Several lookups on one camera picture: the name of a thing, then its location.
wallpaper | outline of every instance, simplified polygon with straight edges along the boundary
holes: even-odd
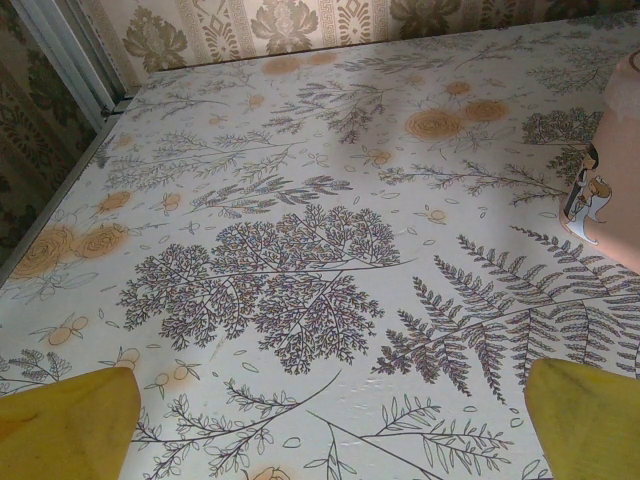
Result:
[[[0,264],[95,136],[9,0],[0,0]]]
[[[503,28],[637,0],[80,0],[123,83],[156,70]]]
[[[127,480],[550,479],[532,362],[640,378],[640,276],[558,220],[637,20],[153,74],[0,288],[0,395],[132,369]]]

fern print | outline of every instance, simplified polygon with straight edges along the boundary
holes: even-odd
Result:
[[[355,143],[376,115],[382,115],[386,106],[385,93],[395,88],[380,89],[373,85],[342,85],[335,81],[309,83],[296,94],[297,103],[287,102],[272,112],[280,115],[265,123],[278,133],[298,133],[308,119],[324,120],[329,130],[340,134],[340,143]]]
[[[256,396],[247,385],[238,387],[230,379],[224,383],[227,404],[237,404],[238,410],[242,412],[242,420],[232,420],[225,415],[194,414],[187,395],[181,394],[169,403],[169,410],[164,415],[165,418],[175,419],[176,433],[173,438],[162,435],[162,425],[151,425],[149,413],[143,407],[131,443],[137,445],[138,450],[153,446],[161,446],[164,450],[153,457],[153,471],[145,473],[144,478],[156,480],[180,475],[182,462],[191,452],[200,452],[200,455],[206,455],[210,459],[208,464],[211,477],[238,473],[241,469],[249,468],[251,450],[261,456],[274,443],[273,435],[267,427],[320,395],[338,375],[339,372],[324,387],[302,401],[290,397],[285,391],[276,392],[272,397]],[[258,418],[251,418],[252,410],[259,413]]]
[[[426,383],[444,375],[471,396],[473,352],[494,396],[505,403],[500,385],[505,356],[516,361],[515,375],[524,385],[533,361],[555,354],[554,345],[563,344],[570,360],[596,368],[606,364],[606,352],[620,347],[617,366],[638,375],[640,277],[600,255],[585,255],[582,245],[572,248],[569,241],[561,244],[556,237],[513,228],[546,248],[554,271],[545,264],[525,270],[525,256],[509,260],[509,252],[485,250],[458,236],[460,248],[493,280],[487,283],[436,255],[436,267],[460,300],[444,301],[415,277],[414,290],[428,320],[400,310],[406,333],[387,331],[390,345],[382,347],[374,372],[416,370]]]
[[[462,183],[472,197],[481,195],[487,188],[512,188],[517,190],[509,202],[513,206],[565,195],[563,190],[551,185],[544,175],[525,167],[506,164],[503,171],[492,172],[477,162],[464,160],[462,164],[462,171],[449,172],[442,167],[419,164],[412,166],[412,172],[406,172],[402,167],[387,168],[379,172],[378,177],[387,185],[428,180],[429,187],[434,190],[446,190],[455,183]]]
[[[350,364],[384,312],[348,272],[399,265],[393,240],[371,210],[307,205],[275,225],[227,227],[210,251],[174,244],[135,267],[119,302],[125,328],[164,313],[160,335],[182,350],[205,347],[218,328],[238,338],[251,324],[288,373],[308,373],[321,357]]]
[[[312,460],[305,468],[326,468],[327,478],[342,479],[344,470],[351,474],[357,473],[353,467],[344,463],[344,460],[339,460],[336,431],[356,438],[394,460],[413,467],[429,480],[443,480],[443,477],[434,473],[434,468],[441,469],[448,475],[462,466],[470,475],[482,475],[485,468],[499,471],[500,464],[511,463],[503,455],[513,442],[503,439],[503,432],[491,433],[486,423],[473,426],[471,419],[460,428],[456,419],[442,418],[441,409],[439,405],[432,404],[430,398],[423,403],[418,397],[410,399],[407,394],[404,394],[400,401],[394,397],[390,408],[382,406],[384,426],[376,433],[364,435],[353,433],[316,413],[309,412],[327,425],[332,443],[326,458]],[[385,448],[387,445],[393,446],[392,441],[399,440],[418,443],[428,466],[414,463]]]
[[[270,165],[271,170],[275,171],[284,160],[293,158],[290,149],[300,143],[304,142],[274,143],[271,135],[264,131],[226,134],[207,140],[188,131],[166,133],[160,138],[151,158],[133,154],[114,157],[105,188],[148,191],[175,182],[188,172],[197,178],[207,178],[227,170],[233,171],[240,160],[255,150],[260,150],[264,155],[261,163],[266,165],[266,170]],[[250,166],[238,168],[236,175]],[[251,178],[251,175],[242,177],[242,181]]]
[[[0,357],[0,397],[58,382],[71,371],[71,364],[55,352],[45,355],[37,350],[24,349],[21,353],[21,357],[9,360]],[[11,367],[22,370],[21,378],[5,376]]]
[[[243,169],[251,167],[245,164]],[[261,177],[259,172],[252,170],[243,179],[254,176]],[[320,195],[338,195],[337,192],[351,190],[349,182],[335,180],[328,175],[308,178],[298,187],[291,187],[291,180],[284,177],[269,175],[260,178],[246,187],[233,184],[212,190],[191,201],[193,209],[198,212],[209,208],[218,210],[218,216],[226,218],[242,218],[242,215],[267,213],[278,203],[287,205],[308,205],[311,200],[317,200]]]

pink container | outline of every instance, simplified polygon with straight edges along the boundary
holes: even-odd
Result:
[[[640,273],[640,50],[618,63],[604,98],[606,111],[560,221]]]

floral tablecloth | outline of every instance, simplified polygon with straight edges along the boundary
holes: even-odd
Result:
[[[550,478],[540,357],[640,376],[557,218],[615,17],[158,73],[1,290],[0,394],[109,366],[123,479]]]

patterned wall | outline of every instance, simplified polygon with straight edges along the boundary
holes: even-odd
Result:
[[[95,133],[9,0],[0,0],[0,265]]]
[[[633,8],[638,0],[80,0],[128,88],[155,70]]]

